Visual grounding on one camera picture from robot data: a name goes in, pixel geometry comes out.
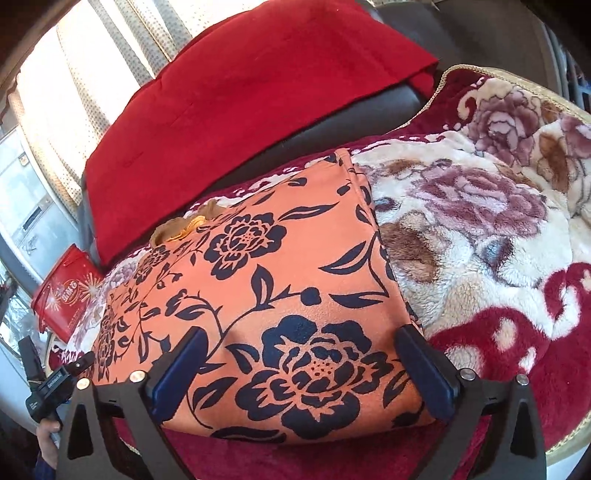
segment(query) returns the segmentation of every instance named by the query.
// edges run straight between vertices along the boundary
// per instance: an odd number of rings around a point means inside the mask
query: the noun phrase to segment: maroon fabric
[[[436,63],[353,0],[270,0],[197,40],[86,163],[105,265],[255,154]]]
[[[315,445],[278,446],[197,437],[164,429],[168,440],[200,480],[405,480],[441,436],[442,424],[413,427],[370,437]],[[474,448],[484,438],[479,427],[455,480],[466,478]],[[122,422],[121,437],[134,440]]]
[[[544,289],[546,308],[554,318],[562,313],[561,297],[567,288],[575,289],[581,311],[576,328],[566,337],[552,341],[543,362],[529,374],[546,448],[571,433],[591,411],[591,291],[582,282],[589,271],[591,265],[573,263],[567,270],[552,274]]]

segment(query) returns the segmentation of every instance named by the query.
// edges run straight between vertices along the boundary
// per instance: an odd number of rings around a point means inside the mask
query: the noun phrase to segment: white curtain
[[[135,91],[205,28],[263,0],[82,0],[37,44],[9,101],[76,217],[86,160]]]

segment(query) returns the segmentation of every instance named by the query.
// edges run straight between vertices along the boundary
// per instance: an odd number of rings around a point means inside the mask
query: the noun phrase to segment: red cushion
[[[101,261],[270,145],[435,62],[353,0],[270,0],[215,25],[134,95],[88,159]],[[428,90],[424,76],[417,87]]]

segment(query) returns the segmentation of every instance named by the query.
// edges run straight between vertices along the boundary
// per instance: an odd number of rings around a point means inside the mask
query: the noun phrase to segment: person's hand
[[[41,457],[54,470],[57,468],[57,447],[51,439],[52,433],[60,431],[60,423],[43,419],[37,427],[37,440],[41,449]]]

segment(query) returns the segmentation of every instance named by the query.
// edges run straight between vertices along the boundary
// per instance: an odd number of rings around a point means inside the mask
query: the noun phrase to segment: gold trim
[[[119,440],[121,440],[124,445],[130,449],[132,452],[136,453],[139,456],[142,456],[142,454],[139,452],[139,450],[136,447],[131,446],[129,443],[127,443],[123,438],[119,437]]]
[[[591,124],[591,114],[587,113],[585,110],[580,109],[578,106],[569,102],[567,99],[562,98],[557,93],[554,93],[552,90],[548,90],[546,87],[542,87],[541,85],[538,85],[537,83],[530,82],[529,80],[527,80],[523,77],[519,77],[513,73],[506,71],[506,70],[493,69],[493,68],[483,68],[483,67],[477,67],[475,65],[468,65],[468,64],[460,63],[458,65],[454,65],[453,67],[449,67],[445,72],[443,72],[443,75],[441,76],[441,80],[439,81],[439,85],[437,85],[437,89],[435,90],[435,93],[431,96],[431,98],[428,100],[428,102],[425,104],[425,106],[423,106],[423,108],[421,108],[419,110],[419,112],[414,117],[412,117],[408,122],[400,125],[400,127],[396,128],[392,131],[396,131],[400,128],[409,126],[410,122],[412,122],[416,117],[421,115],[421,113],[423,113],[425,110],[430,108],[431,104],[433,103],[433,101],[435,100],[437,95],[439,95],[441,93],[441,91],[443,90],[443,88],[445,87],[447,76],[455,70],[471,70],[473,72],[480,73],[482,75],[496,77],[501,80],[505,80],[507,82],[513,83],[513,84],[517,85],[518,87],[521,87],[524,90],[527,90],[528,92],[533,93],[534,95],[536,95],[538,97],[541,97],[543,100],[549,101],[552,105],[558,107],[560,110],[567,110],[569,112],[569,114],[571,114],[575,118],[578,118],[582,122],[585,122],[587,124]]]
[[[552,92],[551,90],[542,87],[541,85],[531,82],[523,77],[519,77],[506,70],[483,68],[477,67],[475,65],[458,64],[448,68],[443,73],[443,75],[441,76],[441,80],[439,81],[439,85],[437,85],[437,89],[435,90],[435,93],[433,93],[433,95],[425,104],[425,106],[421,108],[421,110],[408,122],[401,125],[397,129],[394,129],[393,131],[396,131],[403,127],[407,127],[416,117],[418,117],[419,115],[421,115],[421,113],[430,108],[435,98],[441,93],[441,91],[445,87],[447,76],[451,72],[460,69],[471,70],[482,75],[492,76],[513,83],[514,85],[517,85],[518,87],[527,90],[533,95],[536,95],[540,99],[550,102],[552,105],[559,108],[559,110],[567,111],[570,115],[572,115],[575,118],[578,118],[582,122],[591,124],[591,114],[585,112],[584,110],[577,107],[575,104],[569,102],[565,98],[562,98],[561,96]],[[570,432],[562,440],[556,443],[556,445],[549,448],[549,450],[546,452],[546,464],[550,466],[572,455],[582,447],[586,446],[589,443],[589,440],[591,440],[591,411],[587,413],[587,415],[583,418],[583,420],[581,420],[579,425],[572,432]]]

